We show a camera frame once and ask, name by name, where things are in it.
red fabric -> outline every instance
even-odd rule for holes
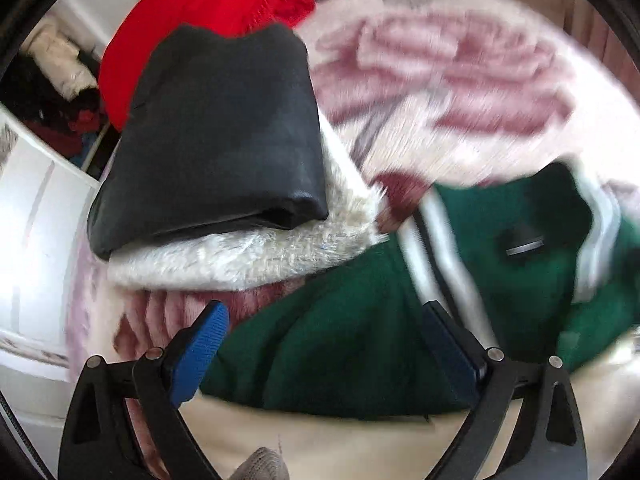
[[[120,25],[100,66],[98,82],[111,124],[122,130],[151,52],[179,25],[235,37],[274,21],[293,27],[314,6],[314,0],[141,0]]]
[[[24,121],[24,125],[65,158],[82,153],[80,136],[62,134],[36,121]]]
[[[100,129],[100,114],[91,110],[80,110],[75,121],[69,121],[69,129],[76,134],[88,134]]]

green jacket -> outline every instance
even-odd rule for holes
[[[514,245],[518,226],[542,244]],[[422,340],[422,304],[440,301],[486,348],[574,370],[638,320],[638,247],[613,195],[563,163],[500,186],[434,186],[387,242],[238,326],[200,389],[326,416],[465,408]]]

screw head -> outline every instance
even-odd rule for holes
[[[489,348],[486,351],[487,357],[491,359],[491,361],[502,361],[504,359],[504,352],[499,348]]]
[[[100,366],[101,362],[102,358],[99,355],[92,355],[86,360],[86,365],[89,368],[97,368],[98,366]]]
[[[145,357],[150,361],[155,361],[162,357],[163,350],[159,346],[154,346],[145,352]]]
[[[549,364],[552,365],[553,368],[562,368],[562,359],[557,355],[552,355],[549,358]]]

blue rubber pad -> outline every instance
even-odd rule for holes
[[[480,400],[477,371],[429,303],[422,306],[420,328],[424,342],[449,380],[455,396],[465,406],[474,407]]]
[[[176,408],[193,399],[211,360],[225,338],[229,326],[229,312],[223,303],[215,303],[213,306],[207,306],[207,319],[198,318],[194,323],[194,326],[199,327],[174,367],[169,395],[172,405]]]

folded black shirt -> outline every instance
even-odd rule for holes
[[[182,25],[140,77],[89,212],[92,251],[328,215],[306,48],[271,25],[237,39]]]

